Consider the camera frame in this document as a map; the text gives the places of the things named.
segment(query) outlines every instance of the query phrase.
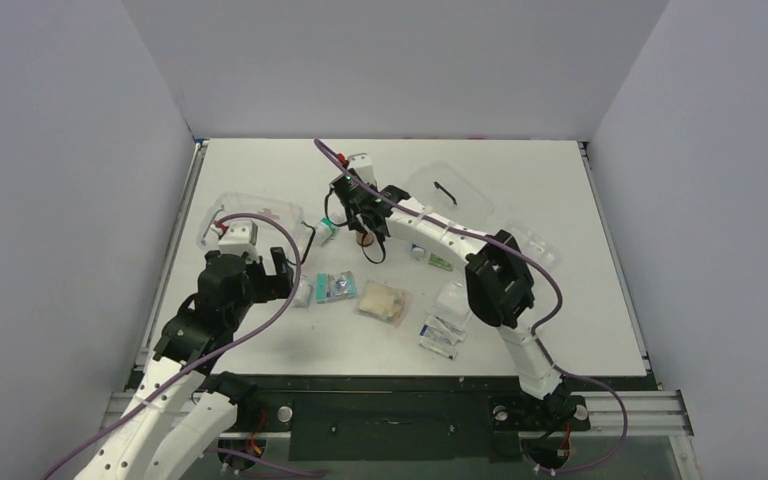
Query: plastic bag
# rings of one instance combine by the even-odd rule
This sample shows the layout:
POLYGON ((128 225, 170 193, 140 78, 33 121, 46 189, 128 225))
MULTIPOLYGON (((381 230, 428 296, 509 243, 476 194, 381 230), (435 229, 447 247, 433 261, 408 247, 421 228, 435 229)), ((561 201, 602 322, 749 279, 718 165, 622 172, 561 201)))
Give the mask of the plastic bag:
POLYGON ((335 302, 356 296, 357 287, 351 271, 337 275, 330 273, 316 275, 316 303, 335 302))
POLYGON ((466 332, 454 328, 450 323, 440 320, 434 315, 429 315, 425 319, 425 324, 445 335, 454 344, 466 340, 466 332))
POLYGON ((357 311, 368 317, 398 327, 405 318, 412 296, 398 288, 373 282, 366 282, 358 302, 357 311))
POLYGON ((444 356, 449 360, 454 360, 458 354, 457 350, 455 350, 455 342, 428 325, 423 325, 422 330, 419 331, 419 346, 437 355, 444 356))

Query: bottle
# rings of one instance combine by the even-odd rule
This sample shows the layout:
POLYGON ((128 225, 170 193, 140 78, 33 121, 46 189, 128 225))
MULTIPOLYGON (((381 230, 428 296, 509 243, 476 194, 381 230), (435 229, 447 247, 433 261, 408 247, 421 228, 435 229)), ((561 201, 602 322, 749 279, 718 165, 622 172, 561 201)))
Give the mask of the bottle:
MULTIPOLYGON (((342 213, 333 213, 329 216, 334 222, 338 224, 344 223, 346 221, 346 217, 342 213)), ((337 226, 334 225, 334 222, 328 220, 327 217, 322 217, 322 219, 319 220, 319 223, 313 227, 314 230, 316 230, 317 245, 323 245, 328 241, 329 238, 333 237, 334 234, 337 233, 337 226)))
POLYGON ((414 260, 422 260, 425 257, 425 249, 417 244, 411 245, 411 258, 414 260))

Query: cable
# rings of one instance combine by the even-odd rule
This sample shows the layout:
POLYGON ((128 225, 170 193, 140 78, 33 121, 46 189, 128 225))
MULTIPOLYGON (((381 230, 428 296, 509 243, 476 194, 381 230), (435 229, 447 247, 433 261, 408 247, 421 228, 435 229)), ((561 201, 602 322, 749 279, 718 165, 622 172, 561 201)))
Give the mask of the cable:
POLYGON ((564 445, 569 443, 569 437, 570 437, 571 434, 572 434, 572 426, 569 424, 569 422, 567 422, 567 434, 564 435, 564 441, 561 442, 561 446, 558 447, 558 448, 563 449, 564 445))
POLYGON ((264 467, 274 468, 275 470, 280 470, 285 473, 289 473, 291 475, 295 475, 298 477, 308 477, 308 478, 322 478, 324 477, 327 472, 322 471, 308 471, 308 470, 297 470, 292 467, 286 467, 283 465, 278 465, 275 463, 270 462, 269 460, 264 460, 259 457, 255 457, 254 455, 249 455, 247 453, 238 452, 236 450, 230 450, 227 448, 219 448, 219 447, 210 447, 205 450, 205 452, 216 452, 216 453, 224 453, 227 455, 233 455, 235 457, 244 458, 250 462, 257 463, 259 465, 263 465, 264 467))
MULTIPOLYGON (((313 237, 316 236, 316 229, 314 227, 311 227, 307 224, 307 222, 302 221, 302 225, 310 229, 310 238, 307 239, 307 246, 305 246, 305 253, 302 254, 302 265, 304 265, 305 260, 307 260, 307 254, 310 252, 310 246, 313 245, 313 237)), ((295 263, 287 260, 287 263, 289 263, 292 266, 296 266, 295 263)))
MULTIPOLYGON (((299 247, 296 245, 295 240, 293 240, 293 236, 290 235, 290 232, 288 232, 284 227, 281 226, 280 223, 276 222, 275 220, 266 217, 264 215, 260 215, 257 213, 233 213, 230 215, 226 215, 218 220, 220 224, 227 222, 228 220, 234 220, 237 218, 250 218, 252 220, 259 220, 261 222, 266 222, 273 227, 275 227, 279 232, 281 232, 282 235, 284 235, 284 238, 287 239, 287 241, 290 243, 290 248, 293 250, 293 257, 296 260, 296 263, 301 262, 301 255, 299 254, 299 247)), ((213 360, 214 358, 217 358, 221 356, 223 353, 227 352, 228 350, 231 350, 232 348, 240 345, 241 343, 247 342, 254 338, 256 335, 258 335, 260 332, 266 330, 269 328, 270 325, 275 323, 276 320, 278 320, 281 315, 284 314, 285 311, 287 311, 288 308, 290 308, 290 303, 293 300, 293 297, 296 295, 296 290, 299 288, 299 281, 301 279, 301 268, 296 269, 296 274, 293 277, 293 287, 290 289, 290 293, 287 296, 287 299, 284 301, 284 303, 281 304, 281 306, 278 308, 278 311, 275 312, 274 315, 272 315, 269 320, 263 322, 259 327, 255 328, 251 332, 243 335, 242 337, 234 340, 233 342, 229 343, 228 345, 225 345, 224 347, 221 347, 217 350, 214 350, 211 353, 208 353, 207 355, 201 357, 200 359, 196 360, 195 362, 183 367, 180 372, 173 375, 169 380, 163 383, 160 387, 155 389, 154 392, 149 394, 146 398, 144 403, 137 404, 136 407, 134 407, 133 410, 129 411, 128 413, 122 415, 121 418, 110 424, 110 426, 100 430, 95 435, 91 436, 87 440, 84 440, 80 445, 75 447, 72 451, 67 453, 63 458, 58 460, 54 465, 49 467, 48 470, 45 471, 42 475, 42 480, 47 480, 52 475, 54 475, 54 472, 60 469, 63 465, 66 464, 69 460, 73 459, 76 455, 84 451, 87 447, 90 447, 91 445, 95 444, 97 441, 101 440, 102 438, 106 437, 107 435, 110 435, 111 432, 116 430, 117 428, 121 427, 125 423, 129 422, 132 418, 134 418, 138 413, 143 411, 145 409, 146 404, 151 403, 160 396, 161 393, 163 393, 167 388, 174 385, 176 382, 178 382, 181 378, 183 378, 188 373, 192 372, 193 370, 199 368, 200 366, 204 365, 205 363, 213 360)))
POLYGON ((369 255, 367 255, 366 253, 366 247, 363 244, 360 245, 360 251, 363 252, 363 256, 366 257, 367 260, 369 260, 369 263, 373 265, 381 265, 382 263, 384 263, 384 260, 387 260, 387 249, 384 248, 384 242, 379 240, 377 236, 375 237, 375 239, 378 240, 378 246, 381 247, 381 260, 375 261, 369 258, 369 255))
MULTIPOLYGON (((420 216, 419 212, 415 212, 415 211, 413 211, 413 210, 411 210, 411 209, 409 209, 407 207, 399 205, 398 203, 390 200, 389 198, 385 197, 384 195, 381 195, 375 189, 373 189, 372 187, 367 185, 366 182, 364 182, 363 180, 359 179, 357 176, 355 176, 354 174, 349 172, 339 162, 339 160, 337 160, 336 154, 334 153, 334 151, 331 150, 327 145, 325 145, 325 143, 323 143, 322 140, 320 140, 318 138, 314 139, 313 144, 316 145, 316 148, 331 163, 333 163, 335 167, 337 167, 344 175, 347 175, 348 177, 350 177, 352 179, 352 181, 355 183, 355 185, 357 185, 358 187, 362 188, 363 190, 365 190, 370 195, 380 199, 382 202, 386 203, 390 207, 395 208, 396 210, 404 212, 404 213, 406 213, 408 215, 411 215, 413 217, 419 217, 420 216)), ((549 354, 549 350, 546 349, 546 345, 543 344, 543 340, 541 340, 540 337, 537 336, 537 328, 543 326, 544 324, 546 324, 546 322, 548 322, 549 320, 553 319, 555 317, 555 315, 557 315, 558 312, 561 310, 561 307, 564 304, 564 297, 563 297, 563 294, 561 293, 561 287, 560 287, 560 285, 558 285, 558 282, 556 282, 555 279, 552 277, 552 275, 550 275, 549 272, 546 271, 546 269, 543 268, 536 261, 534 261, 531 258, 523 255, 522 252, 519 252, 519 251, 509 247, 508 245, 505 245, 504 243, 496 240, 495 238, 490 237, 489 235, 478 235, 476 233, 473 233, 473 232, 470 232, 470 231, 467 231, 467 230, 463 230, 463 229, 460 229, 460 228, 449 228, 448 225, 446 225, 445 223, 441 222, 440 220, 437 220, 436 218, 434 218, 434 217, 432 217, 430 215, 423 217, 422 221, 429 222, 429 223, 431 223, 433 225, 437 225, 440 228, 448 228, 448 231, 450 231, 450 232, 452 232, 452 233, 454 233, 456 235, 460 235, 460 236, 464 236, 464 237, 469 237, 469 238, 473 238, 473 239, 476 239, 476 240, 480 240, 482 242, 485 242, 485 243, 488 243, 490 245, 493 245, 494 247, 500 248, 500 249, 504 250, 505 252, 508 252, 511 255, 514 255, 515 257, 517 257, 520 260, 524 261, 530 267, 534 268, 535 270, 540 272, 541 275, 543 275, 543 278, 546 279, 546 282, 548 282, 549 285, 552 287, 552 290, 555 291, 555 295, 557 296, 557 304, 555 305, 555 308, 553 308, 543 318, 541 318, 540 320, 535 322, 534 325, 531 326, 531 336, 534 337, 534 340, 537 343, 537 346, 540 347, 540 350, 543 352, 543 354, 546 356, 546 359, 549 361, 549 363, 553 366, 553 368, 555 370, 557 370, 561 375, 566 375, 566 376, 568 376, 570 378, 575 378, 577 380, 581 380, 583 382, 590 383, 591 385, 596 385, 596 386, 602 388, 603 390, 607 391, 608 393, 610 393, 611 396, 613 396, 617 400, 617 403, 620 406, 620 410, 622 411, 622 416, 623 416, 623 429, 622 429, 622 433, 620 434, 620 438, 619 438, 619 440, 617 440, 617 443, 614 445, 614 447, 611 448, 611 450, 608 451, 608 453, 606 453, 603 457, 601 457, 601 458, 599 458, 597 460, 594 460, 594 461, 592 461, 590 463, 587 463, 585 465, 564 469, 564 470, 562 470, 560 472, 557 472, 557 473, 574 473, 574 472, 580 472, 582 470, 587 470, 589 468, 593 468, 593 467, 596 467, 598 465, 601 465, 602 463, 606 462, 611 457, 616 455, 617 451, 619 451, 620 447, 622 447, 622 445, 625 443, 626 436, 628 435, 628 411, 626 410, 625 403, 622 401, 622 398, 620 398, 620 396, 616 392, 616 390, 611 388, 609 385, 607 385, 607 384, 605 384, 605 383, 603 383, 603 382, 601 382, 599 380, 596 380, 595 378, 583 377, 581 375, 575 375, 573 373, 570 373, 570 372, 564 370, 560 366, 558 366, 555 363, 555 360, 549 354)), ((539 468, 541 468, 542 471, 550 472, 550 470, 547 470, 545 468, 542 468, 542 467, 539 467, 539 468)))
POLYGON ((260 449, 260 447, 257 446, 256 443, 254 443, 254 436, 260 433, 264 425, 266 425, 266 410, 261 410, 260 423, 257 424, 257 428, 252 432, 251 436, 249 437, 249 446, 251 447, 252 450, 257 452, 258 456, 263 455, 263 451, 260 449))
POLYGON ((331 194, 332 193, 334 193, 334 189, 329 189, 328 190, 328 194, 325 195, 325 205, 324 205, 325 206, 325 219, 328 220, 329 222, 331 222, 331 225, 334 225, 337 228, 345 227, 346 225, 349 224, 350 220, 348 218, 343 223, 336 223, 333 220, 331 220, 330 218, 328 218, 328 199, 331 198, 331 194))

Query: white wall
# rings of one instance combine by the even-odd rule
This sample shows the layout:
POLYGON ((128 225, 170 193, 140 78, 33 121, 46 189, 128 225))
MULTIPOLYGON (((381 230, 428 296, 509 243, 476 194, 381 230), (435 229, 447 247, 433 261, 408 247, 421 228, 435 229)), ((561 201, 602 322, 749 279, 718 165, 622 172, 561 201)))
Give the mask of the white wall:
POLYGON ((0 479, 98 429, 192 148, 118 0, 0 2, 0 479))
POLYGON ((123 0, 197 136, 589 139, 667 0, 123 0))
POLYGON ((768 478, 768 1, 672 0, 590 154, 703 473, 768 478))

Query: clear plastic bag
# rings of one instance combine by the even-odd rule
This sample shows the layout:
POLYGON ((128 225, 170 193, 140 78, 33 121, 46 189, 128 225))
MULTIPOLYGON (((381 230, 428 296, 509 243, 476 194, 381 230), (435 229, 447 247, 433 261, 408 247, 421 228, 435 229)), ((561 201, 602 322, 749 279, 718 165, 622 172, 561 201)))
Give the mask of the clear plastic bag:
POLYGON ((398 327, 407 314, 412 295, 406 290, 393 288, 369 280, 363 288, 357 311, 398 327))
POLYGON ((320 273, 316 276, 316 303, 335 302, 356 296, 357 287, 351 271, 337 275, 320 273))
POLYGON ((455 349, 455 342, 442 332, 428 325, 423 325, 422 330, 419 331, 419 346, 449 360, 454 360, 458 354, 458 351, 455 349))
POLYGON ((299 288, 296 289, 296 295, 290 302, 290 305, 296 308, 307 308, 310 303, 310 293, 313 291, 313 286, 307 278, 307 275, 302 275, 299 279, 299 288))
POLYGON ((454 344, 466 340, 466 332, 456 329, 450 323, 444 322, 434 315, 429 315, 425 319, 425 324, 445 335, 454 344))

